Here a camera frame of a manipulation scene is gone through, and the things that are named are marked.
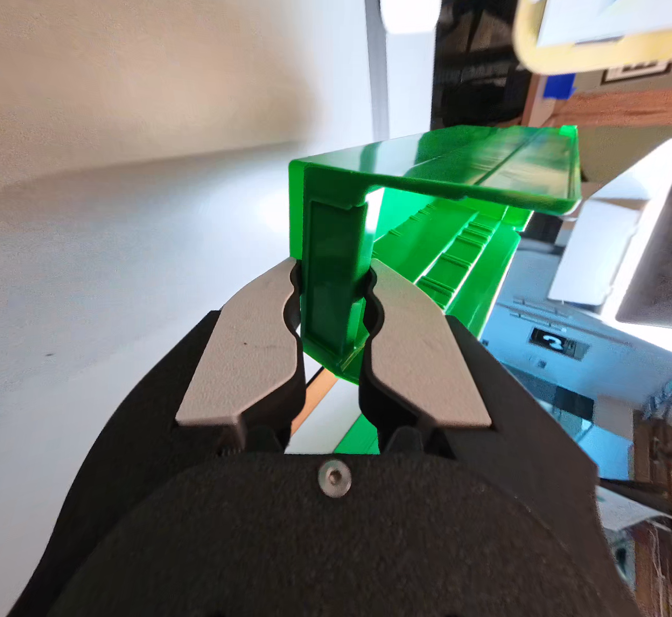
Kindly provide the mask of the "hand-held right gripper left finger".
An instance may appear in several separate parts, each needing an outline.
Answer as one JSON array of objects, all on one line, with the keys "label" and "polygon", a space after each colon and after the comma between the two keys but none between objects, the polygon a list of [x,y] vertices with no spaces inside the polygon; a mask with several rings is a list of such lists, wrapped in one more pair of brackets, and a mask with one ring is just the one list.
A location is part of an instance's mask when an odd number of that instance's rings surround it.
[{"label": "hand-held right gripper left finger", "polygon": [[256,428],[286,447],[306,401],[300,262],[288,257],[222,306],[178,408],[182,428],[227,428],[236,448]]}]

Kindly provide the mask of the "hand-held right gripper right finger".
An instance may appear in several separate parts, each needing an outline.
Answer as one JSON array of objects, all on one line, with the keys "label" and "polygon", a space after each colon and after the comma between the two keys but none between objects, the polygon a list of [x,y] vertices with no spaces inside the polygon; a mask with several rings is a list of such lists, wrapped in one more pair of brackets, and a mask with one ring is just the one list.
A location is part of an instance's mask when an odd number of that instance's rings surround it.
[{"label": "hand-held right gripper right finger", "polygon": [[486,430],[492,419],[440,307],[379,259],[366,277],[358,401],[386,448],[400,428]]}]

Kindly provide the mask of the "green plastic bin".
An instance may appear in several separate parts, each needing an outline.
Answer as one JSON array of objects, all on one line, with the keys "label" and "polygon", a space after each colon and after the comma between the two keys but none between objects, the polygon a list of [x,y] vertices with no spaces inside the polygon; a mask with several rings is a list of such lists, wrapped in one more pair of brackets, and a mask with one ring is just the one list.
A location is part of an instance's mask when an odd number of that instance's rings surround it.
[{"label": "green plastic bin", "polygon": [[480,337],[533,212],[581,199],[579,132],[458,125],[290,162],[307,354],[354,384],[377,259]]}]

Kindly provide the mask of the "grey desk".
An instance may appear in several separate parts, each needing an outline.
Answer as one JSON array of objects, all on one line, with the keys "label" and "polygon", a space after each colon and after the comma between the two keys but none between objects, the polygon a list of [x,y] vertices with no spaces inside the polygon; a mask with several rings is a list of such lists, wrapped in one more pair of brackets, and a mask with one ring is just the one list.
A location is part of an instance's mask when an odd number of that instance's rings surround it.
[{"label": "grey desk", "polygon": [[364,0],[1,0],[1,615],[113,411],[374,141]]}]

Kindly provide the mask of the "blue box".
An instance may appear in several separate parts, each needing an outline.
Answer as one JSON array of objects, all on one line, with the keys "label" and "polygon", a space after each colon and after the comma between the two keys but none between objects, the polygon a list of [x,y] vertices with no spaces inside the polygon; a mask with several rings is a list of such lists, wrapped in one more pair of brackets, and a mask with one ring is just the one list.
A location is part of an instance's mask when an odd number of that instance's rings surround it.
[{"label": "blue box", "polygon": [[575,78],[575,73],[547,76],[543,98],[554,100],[570,99],[576,91]]}]

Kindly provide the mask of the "instruction sheet on board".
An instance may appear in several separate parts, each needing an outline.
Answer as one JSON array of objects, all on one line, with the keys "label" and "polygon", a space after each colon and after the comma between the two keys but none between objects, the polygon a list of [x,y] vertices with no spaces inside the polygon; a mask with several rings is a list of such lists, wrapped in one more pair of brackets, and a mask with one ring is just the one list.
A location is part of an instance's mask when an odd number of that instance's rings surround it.
[{"label": "instruction sheet on board", "polygon": [[606,41],[540,47],[537,44],[546,0],[518,0],[513,45],[519,60],[541,75],[561,75],[608,69],[671,58],[671,29]]}]

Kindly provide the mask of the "black and white marker sign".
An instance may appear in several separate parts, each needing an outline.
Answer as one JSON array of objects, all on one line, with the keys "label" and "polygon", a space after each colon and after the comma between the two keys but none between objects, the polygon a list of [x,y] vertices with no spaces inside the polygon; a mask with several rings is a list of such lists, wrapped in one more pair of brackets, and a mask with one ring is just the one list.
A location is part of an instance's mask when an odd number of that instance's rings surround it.
[{"label": "black and white marker sign", "polygon": [[666,76],[671,73],[671,60],[650,60],[619,67],[610,67],[603,71],[601,84],[625,83],[645,78]]}]

